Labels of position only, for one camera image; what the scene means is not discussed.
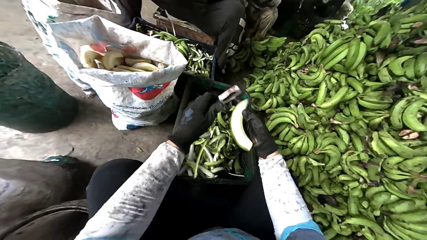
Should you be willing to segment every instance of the dirty white sleeve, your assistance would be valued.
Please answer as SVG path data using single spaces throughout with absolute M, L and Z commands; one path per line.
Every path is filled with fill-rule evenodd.
M 151 223 L 184 154 L 162 143 L 87 222 L 75 240 L 139 239 Z
M 281 239 L 285 228 L 310 221 L 311 215 L 282 155 L 260 158 L 258 165 L 274 234 Z

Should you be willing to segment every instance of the gloved hand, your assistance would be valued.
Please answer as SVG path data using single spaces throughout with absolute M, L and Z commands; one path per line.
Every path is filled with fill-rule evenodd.
M 208 130 L 216 114 L 223 108 L 217 94 L 205 93 L 198 96 L 185 109 L 178 129 L 168 139 L 187 153 L 190 145 Z
M 261 121 L 250 109 L 242 112 L 243 119 L 248 122 L 249 138 L 254 144 L 258 157 L 267 158 L 277 151 L 277 145 L 270 135 L 265 123 Z

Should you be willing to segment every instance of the concrete floor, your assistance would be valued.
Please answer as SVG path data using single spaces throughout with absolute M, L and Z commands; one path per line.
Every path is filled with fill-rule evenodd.
M 143 16 L 152 16 L 155 5 L 145 2 L 144 6 L 148 9 L 142 10 Z M 43 160 L 53 155 L 64 155 L 74 147 L 71 156 L 95 166 L 115 158 L 144 161 L 172 132 L 173 117 L 158 126 L 117 130 L 111 123 L 110 110 L 98 97 L 86 99 L 80 88 L 47 53 L 24 13 L 20 0 L 2 1 L 0 41 L 16 47 L 79 102 L 79 113 L 74 122 L 56 132 L 30 134 L 0 126 L 0 158 Z M 136 147 L 144 152 L 139 153 Z

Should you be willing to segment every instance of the plantain bunch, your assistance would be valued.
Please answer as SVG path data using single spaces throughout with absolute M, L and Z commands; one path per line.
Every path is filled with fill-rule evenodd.
M 260 47 L 272 37 L 241 46 L 252 109 L 326 239 L 426 238 L 426 9 L 359 15 L 347 29 L 326 20 L 275 51 Z

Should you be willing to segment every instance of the black plastic crate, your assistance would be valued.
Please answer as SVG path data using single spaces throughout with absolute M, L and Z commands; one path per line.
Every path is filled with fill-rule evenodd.
M 169 32 L 170 34 L 173 35 L 173 32 L 167 31 L 165 29 L 161 29 L 158 26 L 156 26 L 156 25 L 154 25 L 152 23 L 149 23 L 149 22 L 147 22 L 144 19 L 139 18 L 139 17 L 135 17 L 133 19 L 131 25 L 129 26 L 129 29 L 133 30 L 133 31 L 136 31 L 136 24 L 137 23 L 141 25 L 141 27 L 142 27 L 142 29 L 144 31 L 143 33 L 147 33 L 148 31 L 154 30 L 154 31 L 158 31 L 158 32 L 162 32 L 162 31 Z M 216 56 L 215 56 L 216 45 L 209 45 L 209 44 L 206 44 L 206 43 L 202 43 L 202 42 L 199 42 L 197 40 L 191 39 L 189 37 L 181 36 L 179 34 L 176 34 L 175 36 L 177 38 L 179 38 L 179 39 L 186 38 L 186 39 L 190 40 L 189 43 L 191 43 L 191 44 L 198 44 L 198 46 L 201 49 L 206 50 L 207 53 L 209 53 L 210 55 L 213 55 L 212 69 L 211 69 L 211 72 L 209 73 L 209 78 L 203 77 L 203 76 L 197 75 L 197 74 L 192 74 L 192 73 L 189 73 L 187 71 L 182 72 L 182 74 L 185 75 L 185 76 L 191 76 L 191 77 L 195 77 L 195 78 L 199 78 L 199 79 L 209 79 L 209 80 L 214 81 L 214 78 L 215 78 L 215 65 L 216 65 Z
M 199 95 L 203 95 L 205 92 L 214 92 L 221 94 L 225 90 L 229 89 L 230 85 L 217 82 L 217 81 L 205 81 L 205 80 L 198 80 L 198 79 L 188 79 L 187 83 L 185 85 L 184 93 L 181 99 L 181 104 L 179 106 L 178 110 L 178 116 L 176 117 L 175 126 L 173 128 L 173 131 L 177 129 L 177 127 L 180 124 L 180 119 L 182 114 L 184 113 L 184 110 L 188 106 L 188 103 L 190 101 L 193 101 L 198 97 Z M 251 150 L 250 152 L 242 150 L 238 156 L 240 165 L 244 169 L 244 175 L 246 177 L 237 177 L 233 175 L 227 174 L 226 178 L 212 178 L 212 179 L 206 179 L 206 178 L 193 178 L 189 176 L 178 176 L 177 178 L 180 179 L 186 179 L 188 181 L 196 181 L 200 183 L 218 183 L 218 184 L 231 184 L 231 185 L 247 185 L 249 184 L 250 180 L 254 176 L 255 172 L 257 171 L 258 165 L 257 165 L 257 157 L 254 150 Z

